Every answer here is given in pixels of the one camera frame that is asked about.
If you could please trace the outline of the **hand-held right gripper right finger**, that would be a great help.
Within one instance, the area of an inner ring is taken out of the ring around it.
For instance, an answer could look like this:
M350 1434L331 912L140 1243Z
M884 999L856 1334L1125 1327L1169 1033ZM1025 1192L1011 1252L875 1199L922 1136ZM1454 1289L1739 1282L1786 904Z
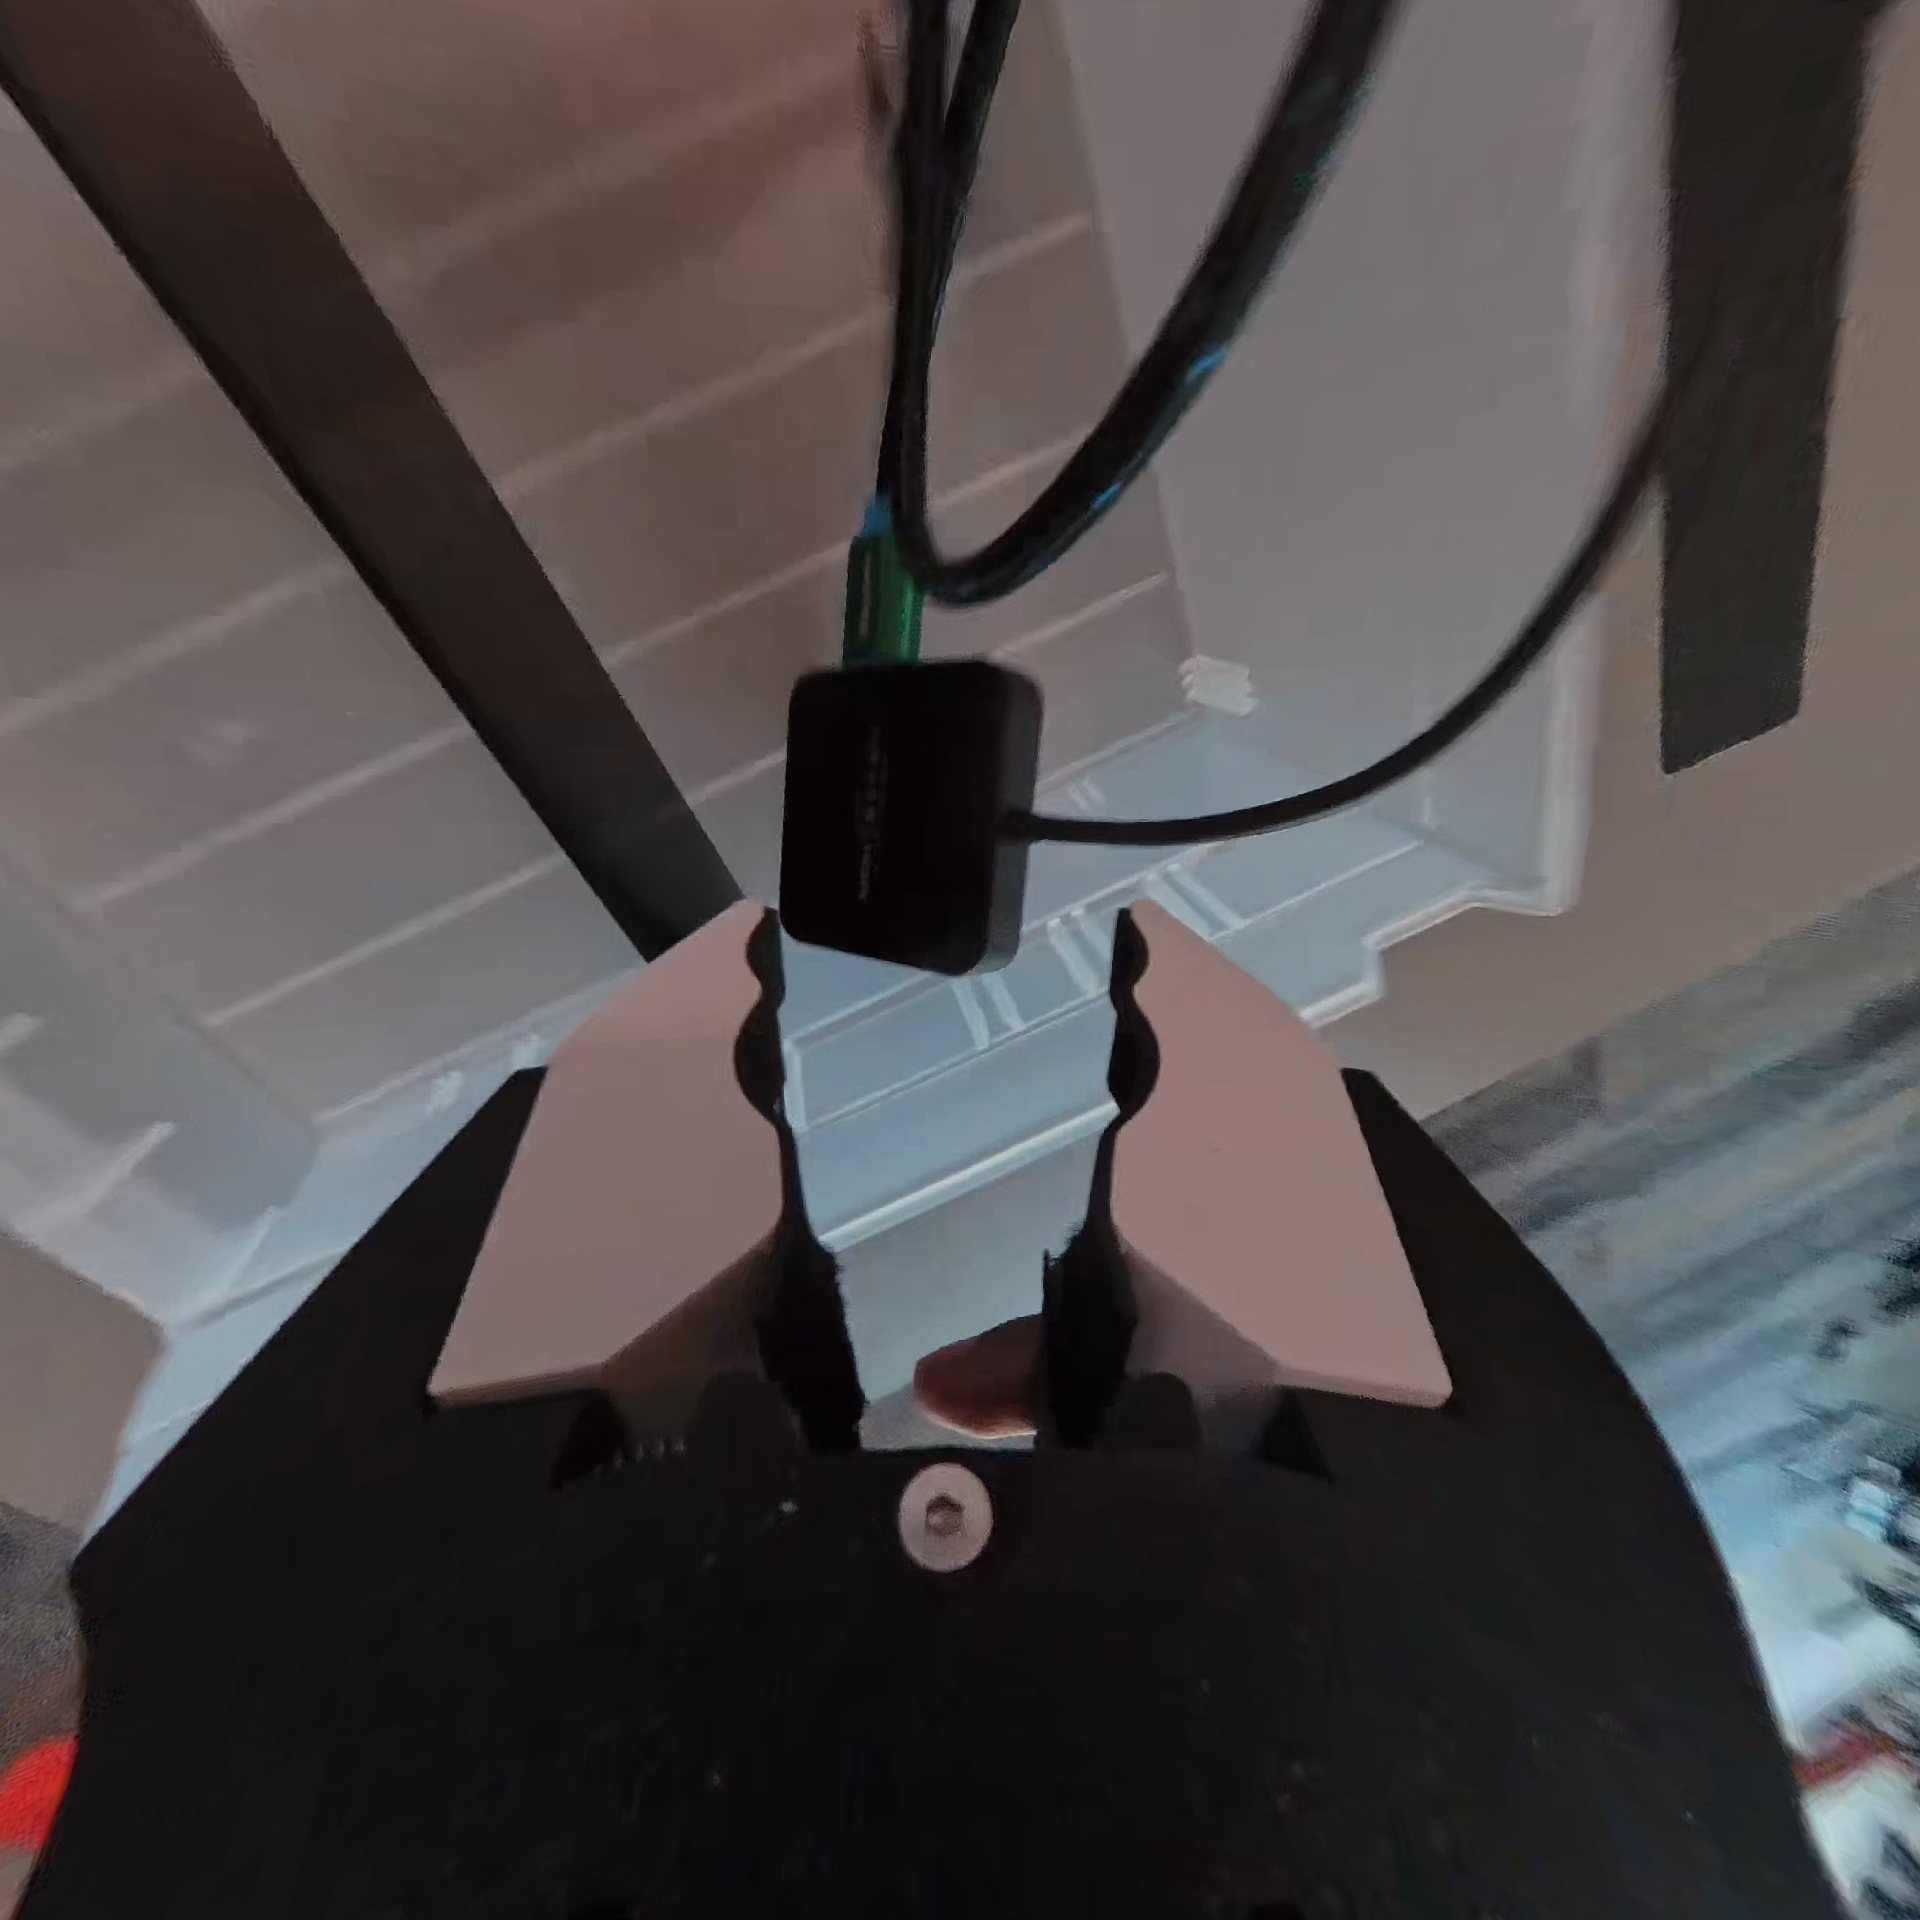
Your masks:
M1454 1396L1333 1047L1158 904L1113 923L1115 1107L1084 1223L1041 1280L1041 1434L1134 1403L1254 1454L1295 1392Z

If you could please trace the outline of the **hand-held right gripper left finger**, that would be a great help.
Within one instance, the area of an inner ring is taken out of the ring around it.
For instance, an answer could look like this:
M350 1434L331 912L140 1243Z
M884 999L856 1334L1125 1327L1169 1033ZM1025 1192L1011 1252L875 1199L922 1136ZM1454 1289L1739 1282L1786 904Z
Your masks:
M814 1451L869 1406L785 1117L781 926L746 898L549 1059L452 1316L439 1406L602 1392L639 1440L706 1385L774 1391Z

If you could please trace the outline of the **braided HDMI cable green plugs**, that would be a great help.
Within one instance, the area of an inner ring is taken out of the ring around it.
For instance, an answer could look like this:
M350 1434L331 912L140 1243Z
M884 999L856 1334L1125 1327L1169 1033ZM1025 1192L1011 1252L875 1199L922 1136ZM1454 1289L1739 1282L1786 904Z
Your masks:
M928 506L930 349L1020 4L898 7L891 100L891 363L875 489L849 544L843 664L917 662L926 602L985 608L1036 583L1108 515L1227 363L1355 122L1396 4L1316 4L1267 124L1157 336L1047 489L972 553Z

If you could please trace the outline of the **grey desk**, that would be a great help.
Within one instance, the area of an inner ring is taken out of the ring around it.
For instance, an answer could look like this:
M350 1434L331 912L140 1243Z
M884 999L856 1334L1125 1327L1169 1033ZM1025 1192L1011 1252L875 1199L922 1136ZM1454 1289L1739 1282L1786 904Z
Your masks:
M639 91L704 103L717 91L710 66L764 75L819 15L832 37L849 20L869 142L856 43L864 19L875 36L884 27L884 9L202 4L296 168L324 128L372 155L395 154L401 132L408 150L448 132L454 155L481 132L545 154L549 132L621 128L631 116L614 109ZM1108 405L1204 240L1307 15L1307 4L1025 7L930 372L928 506L945 548L991 539ZM1578 181L1613 190L1637 240L1608 299L1621 349L1611 463L1594 496L1617 465L1657 335L1668 37L1671 4L1406 4L1331 168L1377 128L1413 139L1414 155L1464 135L1474 155L1534 161L1559 135ZM1841 322L1799 715L1692 772L1660 772L1660 642L1625 635L1652 590L1652 538L1637 538L1608 602L1534 673L1575 662L1559 797L1578 846L1559 910L1480 904L1380 948L1380 996L1390 989L1413 1008L1361 1012L1357 1054L1427 1107L1519 1066L1546 1039L1570 1039L1575 1018L1613 1018L1730 957L1753 926L1912 864L1916 751L1893 734L1916 721L1916 372L1896 368L1893 336L1916 321L1916 7L1896 7L1875 36L1854 283L1863 302ZM103 1512L321 1264L187 1327L107 1289L162 1327L167 1346L140 1396L107 1385L123 1424Z

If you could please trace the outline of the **person's right hand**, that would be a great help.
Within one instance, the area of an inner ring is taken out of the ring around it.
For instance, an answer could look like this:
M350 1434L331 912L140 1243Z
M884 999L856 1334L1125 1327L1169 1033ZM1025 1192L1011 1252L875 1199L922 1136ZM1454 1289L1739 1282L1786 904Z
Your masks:
M1037 1364L1041 1317L1020 1316L926 1355L914 1370L914 1403L980 1443L1036 1437Z

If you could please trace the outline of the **clear plastic bin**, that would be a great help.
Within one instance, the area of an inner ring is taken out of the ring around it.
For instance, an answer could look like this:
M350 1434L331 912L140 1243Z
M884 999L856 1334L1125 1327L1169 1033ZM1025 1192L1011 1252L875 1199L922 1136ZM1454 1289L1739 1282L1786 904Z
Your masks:
M849 20L599 132L331 128L296 184L727 873L774 904L789 686L834 664L891 336ZM926 653L1047 693L1037 809L1183 819L1371 762L1482 673L1611 463L1637 224L1569 142L1355 135L1157 465ZM1311 1022L1464 906L1546 906L1575 662L1433 773L1247 846L1037 846L1020 951L785 948L832 1243L1108 1117L1115 910ZM162 1327L359 1236L389 1165L639 967L383 602L5 122L5 1217Z

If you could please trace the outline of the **black bar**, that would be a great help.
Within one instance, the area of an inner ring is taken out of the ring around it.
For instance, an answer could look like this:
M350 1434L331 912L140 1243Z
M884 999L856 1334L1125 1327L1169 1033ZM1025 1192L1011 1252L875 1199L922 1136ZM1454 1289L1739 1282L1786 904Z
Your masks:
M197 4L5 4L5 91L651 963L743 892Z

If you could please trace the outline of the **black strip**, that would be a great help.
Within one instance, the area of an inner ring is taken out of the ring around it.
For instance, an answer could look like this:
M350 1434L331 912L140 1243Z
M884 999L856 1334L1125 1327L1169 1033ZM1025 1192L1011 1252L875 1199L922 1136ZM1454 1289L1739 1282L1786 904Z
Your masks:
M1888 4L1675 4L1660 772L1802 708L1867 71Z

